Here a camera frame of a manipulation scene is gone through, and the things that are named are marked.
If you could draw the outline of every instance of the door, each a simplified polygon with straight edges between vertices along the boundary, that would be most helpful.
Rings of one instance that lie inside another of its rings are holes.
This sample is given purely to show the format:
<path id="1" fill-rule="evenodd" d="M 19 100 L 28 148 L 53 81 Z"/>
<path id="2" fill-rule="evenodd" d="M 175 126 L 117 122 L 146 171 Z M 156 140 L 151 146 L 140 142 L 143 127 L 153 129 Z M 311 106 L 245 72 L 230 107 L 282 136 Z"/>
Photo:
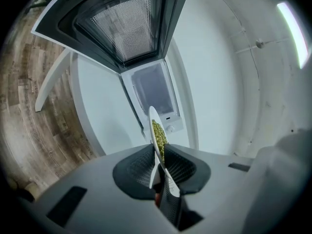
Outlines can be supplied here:
<path id="1" fill-rule="evenodd" d="M 185 0 L 52 0 L 32 33 L 117 73 L 165 58 Z"/>

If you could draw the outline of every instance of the white table leg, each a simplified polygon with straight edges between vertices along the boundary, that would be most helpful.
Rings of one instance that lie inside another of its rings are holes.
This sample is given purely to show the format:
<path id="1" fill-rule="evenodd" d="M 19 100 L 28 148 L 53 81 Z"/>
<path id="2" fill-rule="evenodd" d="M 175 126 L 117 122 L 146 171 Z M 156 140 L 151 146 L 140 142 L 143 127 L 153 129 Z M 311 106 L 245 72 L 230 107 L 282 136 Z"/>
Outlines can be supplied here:
<path id="1" fill-rule="evenodd" d="M 51 89 L 55 82 L 61 77 L 63 72 L 70 67 L 71 62 L 71 50 L 64 49 L 60 56 L 53 63 L 47 76 L 45 77 L 42 86 L 40 87 L 38 97 L 36 99 L 35 111 L 41 111 L 45 100 L 47 99 Z"/>

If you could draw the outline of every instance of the wall light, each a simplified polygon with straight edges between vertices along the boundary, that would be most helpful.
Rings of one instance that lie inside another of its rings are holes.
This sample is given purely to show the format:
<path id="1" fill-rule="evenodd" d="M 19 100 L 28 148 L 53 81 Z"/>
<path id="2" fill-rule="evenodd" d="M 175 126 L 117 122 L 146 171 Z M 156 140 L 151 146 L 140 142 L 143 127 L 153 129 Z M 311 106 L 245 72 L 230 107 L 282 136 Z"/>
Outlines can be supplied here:
<path id="1" fill-rule="evenodd" d="M 277 7 L 279 8 L 280 12 L 283 14 L 288 24 L 288 27 L 291 30 L 292 37 L 294 39 L 294 42 L 297 48 L 299 66 L 300 68 L 303 68 L 303 65 L 308 57 L 308 49 L 304 41 L 300 27 L 286 3 L 284 2 L 279 3 Z"/>

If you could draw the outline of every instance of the green peas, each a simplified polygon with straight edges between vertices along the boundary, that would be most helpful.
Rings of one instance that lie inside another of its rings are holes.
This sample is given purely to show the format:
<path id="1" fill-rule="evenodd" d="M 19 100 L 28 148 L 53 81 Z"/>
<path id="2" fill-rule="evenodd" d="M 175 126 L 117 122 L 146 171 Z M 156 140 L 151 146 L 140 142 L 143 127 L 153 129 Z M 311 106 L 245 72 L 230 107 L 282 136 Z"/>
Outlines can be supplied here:
<path id="1" fill-rule="evenodd" d="M 152 120 L 153 130 L 157 142 L 157 146 L 159 148 L 159 152 L 162 158 L 162 161 L 165 162 L 165 144 L 168 143 L 167 138 L 165 136 L 164 130 L 161 128 L 160 124 L 158 124 L 154 119 Z"/>

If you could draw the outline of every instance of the wooden floor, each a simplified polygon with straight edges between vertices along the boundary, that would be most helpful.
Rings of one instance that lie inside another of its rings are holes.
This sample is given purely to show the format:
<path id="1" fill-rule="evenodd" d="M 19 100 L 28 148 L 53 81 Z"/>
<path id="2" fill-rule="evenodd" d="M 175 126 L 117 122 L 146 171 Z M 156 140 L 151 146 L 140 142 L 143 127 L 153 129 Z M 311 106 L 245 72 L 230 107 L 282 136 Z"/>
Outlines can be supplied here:
<path id="1" fill-rule="evenodd" d="M 0 59 L 0 158 L 8 177 L 43 192 L 59 178 L 95 158 L 81 128 L 69 70 L 54 86 L 41 112 L 38 90 L 63 47 L 30 33 L 42 9 L 17 21 Z"/>

